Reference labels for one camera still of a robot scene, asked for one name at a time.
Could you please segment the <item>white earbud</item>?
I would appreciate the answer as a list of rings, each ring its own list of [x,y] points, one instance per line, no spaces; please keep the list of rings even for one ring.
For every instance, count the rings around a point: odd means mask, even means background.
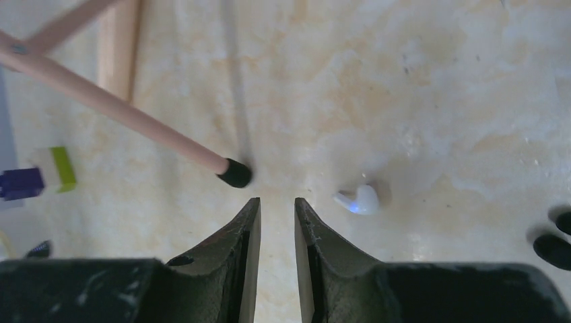
[[[333,200],[347,211],[357,215],[373,215],[380,210],[379,197],[375,189],[368,184],[357,187],[353,198],[349,198],[342,192],[336,192]]]

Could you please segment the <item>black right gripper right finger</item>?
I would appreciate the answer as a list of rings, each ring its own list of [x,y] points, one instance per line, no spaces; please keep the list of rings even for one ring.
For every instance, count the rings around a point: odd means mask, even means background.
[[[383,262],[294,202],[304,322],[569,322],[539,269],[517,263]]]

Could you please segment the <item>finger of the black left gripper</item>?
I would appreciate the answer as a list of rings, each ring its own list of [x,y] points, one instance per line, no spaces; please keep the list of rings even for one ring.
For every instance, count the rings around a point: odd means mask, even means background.
[[[51,241],[45,240],[39,243],[39,245],[30,249],[26,253],[25,258],[49,258],[51,255],[51,250],[52,250]]]

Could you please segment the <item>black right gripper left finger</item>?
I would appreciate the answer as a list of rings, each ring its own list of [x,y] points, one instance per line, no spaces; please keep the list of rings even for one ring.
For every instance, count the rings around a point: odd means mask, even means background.
[[[155,258],[6,260],[2,322],[252,322],[261,201],[168,262]]]

